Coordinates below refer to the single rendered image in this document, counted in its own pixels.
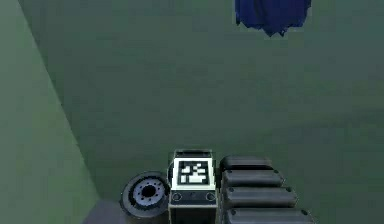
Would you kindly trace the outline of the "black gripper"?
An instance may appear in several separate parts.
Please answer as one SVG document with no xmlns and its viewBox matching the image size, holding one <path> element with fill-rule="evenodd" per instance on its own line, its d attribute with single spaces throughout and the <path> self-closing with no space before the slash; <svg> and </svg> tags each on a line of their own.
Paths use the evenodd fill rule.
<svg viewBox="0 0 384 224">
<path fill-rule="evenodd" d="M 119 204 L 128 217 L 157 218 L 168 211 L 169 193 L 165 173 L 146 171 L 124 185 Z"/>
</svg>

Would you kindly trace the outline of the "blue cloth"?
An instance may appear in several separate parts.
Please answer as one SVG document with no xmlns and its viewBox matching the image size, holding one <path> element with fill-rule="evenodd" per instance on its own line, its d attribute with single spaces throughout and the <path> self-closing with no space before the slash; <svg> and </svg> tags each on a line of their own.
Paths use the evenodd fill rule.
<svg viewBox="0 0 384 224">
<path fill-rule="evenodd" d="M 234 0 L 235 22 L 263 30 L 269 37 L 284 36 L 291 27 L 302 27 L 312 0 Z"/>
</svg>

